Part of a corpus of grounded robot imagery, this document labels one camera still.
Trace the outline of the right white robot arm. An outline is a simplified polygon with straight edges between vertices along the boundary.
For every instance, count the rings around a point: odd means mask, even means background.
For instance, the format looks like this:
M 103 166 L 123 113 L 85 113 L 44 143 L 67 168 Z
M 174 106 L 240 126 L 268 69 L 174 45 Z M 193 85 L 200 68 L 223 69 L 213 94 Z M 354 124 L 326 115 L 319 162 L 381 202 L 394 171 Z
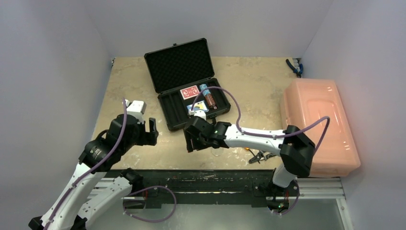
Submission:
M 229 122 L 209 123 L 193 116 L 183 128 L 188 152 L 212 149 L 250 148 L 279 156 L 281 164 L 274 170 L 269 189 L 280 195 L 296 178 L 310 175 L 315 143 L 296 126 L 280 130 L 238 127 Z

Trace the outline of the blue poker chip stack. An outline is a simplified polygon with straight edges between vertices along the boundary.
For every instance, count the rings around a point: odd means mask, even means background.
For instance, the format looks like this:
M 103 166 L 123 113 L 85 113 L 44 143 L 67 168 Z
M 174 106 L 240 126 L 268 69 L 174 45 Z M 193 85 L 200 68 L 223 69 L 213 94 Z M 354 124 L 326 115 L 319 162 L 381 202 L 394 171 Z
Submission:
M 204 92 L 205 89 L 208 88 L 208 86 L 207 86 L 206 84 L 201 84 L 201 85 L 199 86 L 199 88 L 200 88 L 200 91 L 201 91 L 201 92 Z

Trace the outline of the black poker set case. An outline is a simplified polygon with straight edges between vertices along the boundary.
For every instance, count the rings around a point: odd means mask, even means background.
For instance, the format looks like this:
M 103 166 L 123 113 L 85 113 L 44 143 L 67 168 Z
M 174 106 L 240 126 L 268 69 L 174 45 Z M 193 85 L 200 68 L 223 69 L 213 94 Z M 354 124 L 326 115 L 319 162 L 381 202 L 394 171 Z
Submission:
M 208 118 L 230 111 L 231 104 L 221 90 L 209 91 L 214 107 L 199 94 L 201 85 L 220 86 L 205 38 L 146 53 L 144 59 L 169 131 L 184 127 L 192 103 Z

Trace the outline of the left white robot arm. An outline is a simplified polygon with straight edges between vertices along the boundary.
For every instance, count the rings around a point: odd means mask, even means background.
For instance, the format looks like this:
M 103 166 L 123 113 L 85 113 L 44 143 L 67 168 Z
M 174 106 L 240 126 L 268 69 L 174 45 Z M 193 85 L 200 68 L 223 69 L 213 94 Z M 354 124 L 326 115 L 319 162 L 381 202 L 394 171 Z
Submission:
M 30 220 L 32 230 L 85 230 L 108 207 L 124 195 L 137 196 L 143 189 L 143 177 L 125 169 L 108 189 L 92 199 L 89 194 L 113 165 L 133 146 L 154 146 L 158 131 L 156 120 L 149 118 L 149 131 L 141 112 L 124 112 L 108 129 L 88 142 L 63 192 L 50 209 Z

